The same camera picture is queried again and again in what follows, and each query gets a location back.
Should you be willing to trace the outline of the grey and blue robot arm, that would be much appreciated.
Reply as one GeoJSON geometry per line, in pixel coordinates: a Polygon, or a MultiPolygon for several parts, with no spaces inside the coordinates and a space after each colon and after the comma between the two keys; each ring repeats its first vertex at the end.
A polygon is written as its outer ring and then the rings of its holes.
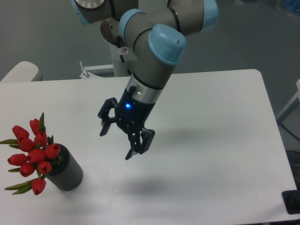
{"type": "Polygon", "coordinates": [[[155,132],[144,124],[187,46],[186,36],[214,26],[218,5],[214,0],[168,0],[166,8],[147,14],[136,0],[74,0],[83,23],[104,19],[119,23],[119,36],[137,57],[131,77],[120,98],[107,99],[98,116],[101,136],[111,124],[127,134],[126,159],[145,153],[155,132]]]}

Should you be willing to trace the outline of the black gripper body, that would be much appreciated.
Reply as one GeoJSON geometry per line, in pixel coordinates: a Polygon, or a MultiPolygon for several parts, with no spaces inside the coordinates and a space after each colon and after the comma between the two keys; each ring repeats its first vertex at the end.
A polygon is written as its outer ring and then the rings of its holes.
{"type": "Polygon", "coordinates": [[[155,105],[155,103],[146,104],[133,99],[133,93],[132,90],[125,89],[115,108],[117,126],[125,133],[129,133],[127,126],[130,127],[131,133],[140,132],[155,105]]]}

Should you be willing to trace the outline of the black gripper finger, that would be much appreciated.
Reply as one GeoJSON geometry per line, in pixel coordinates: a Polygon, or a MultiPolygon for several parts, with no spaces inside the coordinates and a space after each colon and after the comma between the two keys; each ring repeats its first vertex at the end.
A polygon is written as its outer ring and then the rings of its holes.
{"type": "Polygon", "coordinates": [[[104,136],[107,134],[112,123],[116,122],[116,117],[109,117],[109,112],[111,109],[115,109],[118,106],[118,102],[116,98],[107,99],[102,105],[101,109],[98,112],[98,117],[101,119],[102,129],[100,131],[100,136],[104,136]]]}
{"type": "Polygon", "coordinates": [[[126,134],[130,142],[130,149],[125,159],[129,160],[133,155],[141,155],[150,148],[152,140],[155,136],[155,131],[146,128],[142,128],[141,131],[132,131],[131,128],[128,127],[126,134]]]}

